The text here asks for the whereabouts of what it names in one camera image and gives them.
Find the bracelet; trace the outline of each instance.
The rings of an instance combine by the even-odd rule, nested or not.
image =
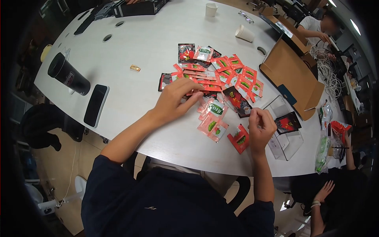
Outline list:
[[[314,206],[321,206],[321,203],[316,203],[316,204],[313,204],[310,208],[314,207]]]

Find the white cable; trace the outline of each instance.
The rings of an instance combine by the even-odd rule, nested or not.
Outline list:
[[[67,194],[68,194],[68,192],[69,192],[69,188],[70,188],[70,185],[71,185],[71,176],[72,176],[72,172],[74,171],[75,156],[76,156],[76,144],[75,144],[75,154],[74,154],[74,158],[73,158],[73,161],[72,161],[72,169],[71,169],[71,174],[70,174],[70,183],[69,183],[69,187],[67,188],[66,195],[65,195],[64,198],[62,199],[62,202],[56,205],[57,207],[61,207],[61,206],[62,206],[62,203],[66,202],[65,198],[67,197]]]

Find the black phone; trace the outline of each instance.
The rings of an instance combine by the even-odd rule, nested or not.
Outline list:
[[[103,85],[96,85],[89,99],[86,114],[84,115],[84,122],[92,128],[97,127],[99,122],[100,113],[103,109],[106,96],[108,95],[109,87]]]

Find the hand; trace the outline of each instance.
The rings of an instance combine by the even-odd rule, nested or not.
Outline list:
[[[323,41],[323,42],[327,42],[328,44],[332,45],[330,39],[329,39],[329,35],[325,34],[325,33],[322,33],[320,32],[318,37]]]
[[[328,56],[328,58],[329,58],[330,60],[332,60],[333,62],[336,61],[336,57],[334,56],[334,54],[328,53],[327,56]]]
[[[316,194],[313,200],[323,203],[325,201],[325,198],[332,192],[334,185],[335,184],[333,184],[333,180],[326,182],[323,188]]]
[[[249,136],[252,157],[259,157],[265,154],[265,147],[277,126],[268,110],[253,108],[249,117]]]
[[[191,90],[197,92],[181,104],[182,97]],[[203,92],[198,90],[204,90],[204,87],[188,78],[179,78],[164,87],[157,104],[149,113],[160,126],[171,122],[184,115],[203,96]]]

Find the tiled floor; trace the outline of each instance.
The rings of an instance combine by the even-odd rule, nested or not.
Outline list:
[[[244,0],[215,0],[215,2],[224,3],[246,12],[257,14],[257,12],[252,11],[252,6],[246,5],[247,1]],[[58,200],[62,200],[69,186],[69,177],[72,167],[73,171],[71,177],[71,186],[67,193],[68,196],[76,193],[74,185],[75,176],[80,175],[85,179],[88,178],[88,175],[92,169],[93,161],[105,147],[105,144],[103,143],[103,140],[100,138],[100,136],[92,131],[90,131],[88,135],[83,136],[83,141],[81,143],[74,142],[66,133],[62,132],[60,129],[52,130],[51,133],[58,135],[62,144],[62,149],[59,152],[56,152],[52,147],[33,150],[33,155],[35,156],[37,162],[41,183],[44,184],[46,181],[49,181],[50,185],[55,188],[55,197]],[[135,177],[136,174],[141,170],[144,159],[144,155],[138,154],[135,162]],[[250,179],[251,184],[253,184],[253,177],[250,177]],[[235,182],[225,195],[227,202],[233,199],[238,191],[238,188],[238,183]],[[281,230],[282,227],[284,229],[288,229],[289,219],[293,219],[302,213],[302,210],[298,204],[295,205],[293,209],[280,211],[282,208],[282,203],[286,201],[287,200],[285,200],[285,194],[276,190],[274,202],[274,210],[276,216],[275,226],[279,226],[279,230]],[[251,185],[247,197],[242,202],[240,207],[235,211],[235,214],[238,215],[245,207],[252,204],[253,202],[254,192],[253,185]],[[61,219],[63,224],[73,235],[76,235],[83,230],[83,224],[80,217],[80,209],[81,201],[74,200],[70,203],[63,204],[59,209],[56,209],[55,211],[56,215]]]

